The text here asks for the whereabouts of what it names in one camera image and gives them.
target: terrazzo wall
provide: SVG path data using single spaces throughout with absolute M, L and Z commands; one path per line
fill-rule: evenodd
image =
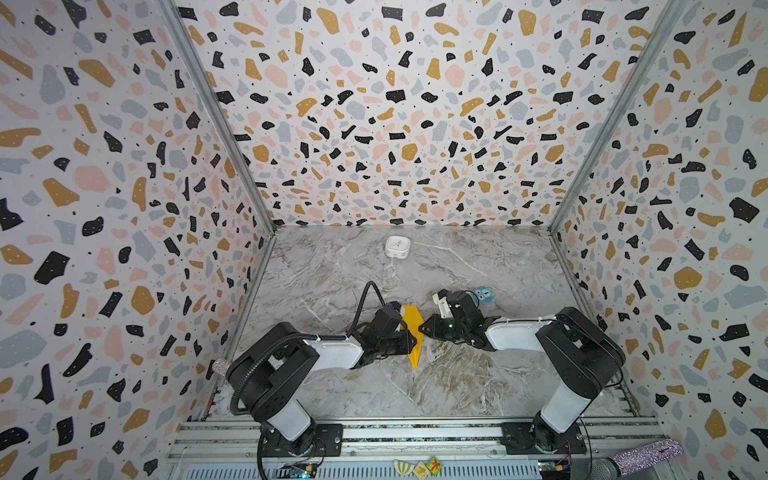
M 557 238 L 689 478 L 768 478 L 768 2 L 691 2 Z
M 261 226 L 154 4 L 0 15 L 0 477 L 159 478 Z
M 275 223 L 542 225 L 664 3 L 178 5 Z

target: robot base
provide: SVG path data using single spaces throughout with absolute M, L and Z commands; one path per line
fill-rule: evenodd
M 340 423 L 320 423 L 315 428 L 314 441 L 315 452 L 313 457 L 322 458 L 326 457 L 338 457 L 341 455 L 341 440 L 344 433 L 344 427 Z M 264 431 L 262 434 L 266 439 L 264 444 L 263 454 L 264 458 L 286 458 L 291 456 L 307 456 L 310 452 L 291 454 L 291 442 L 285 440 L 280 432 L 273 430 L 272 432 Z
M 543 452 L 536 448 L 535 437 L 531 434 L 531 422 L 505 422 L 502 423 L 502 445 L 507 449 L 507 455 L 540 455 Z M 562 444 L 571 444 L 571 453 L 587 453 L 587 446 L 581 439 L 581 432 L 576 424 L 562 434 Z M 557 453 L 567 454 L 568 448 L 562 447 Z

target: yellow folded object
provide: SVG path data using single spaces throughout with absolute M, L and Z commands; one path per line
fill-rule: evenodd
M 416 346 L 413 347 L 411 353 L 408 354 L 408 358 L 411 359 L 411 365 L 413 369 L 419 366 L 419 355 L 422 352 L 422 343 L 424 340 L 424 334 L 419 332 L 419 326 L 424 323 L 422 314 L 419 313 L 419 309 L 416 305 L 403 305 L 402 308 L 405 312 L 402 314 L 402 319 L 405 320 L 408 325 L 408 331 L 416 338 Z

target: white vein in marble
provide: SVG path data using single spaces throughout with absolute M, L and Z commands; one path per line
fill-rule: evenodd
M 389 235 L 411 239 L 409 257 L 384 254 Z M 345 228 L 279 230 L 266 274 L 243 329 L 236 356 L 278 322 L 308 333 L 342 333 L 352 321 L 362 288 L 374 280 L 385 301 L 416 305 L 424 319 L 437 307 L 438 290 L 488 286 L 486 316 L 535 318 L 575 306 L 549 238 L 538 231 L 495 228 Z M 361 322 L 378 301 L 371 290 Z M 559 377 L 544 353 L 489 353 L 425 338 L 414 371 L 406 356 L 357 370 L 310 374 L 296 393 L 316 417 L 533 416 Z M 210 415 L 228 414 L 232 390 L 224 386 Z M 631 416 L 621 391 L 598 397 L 585 415 Z

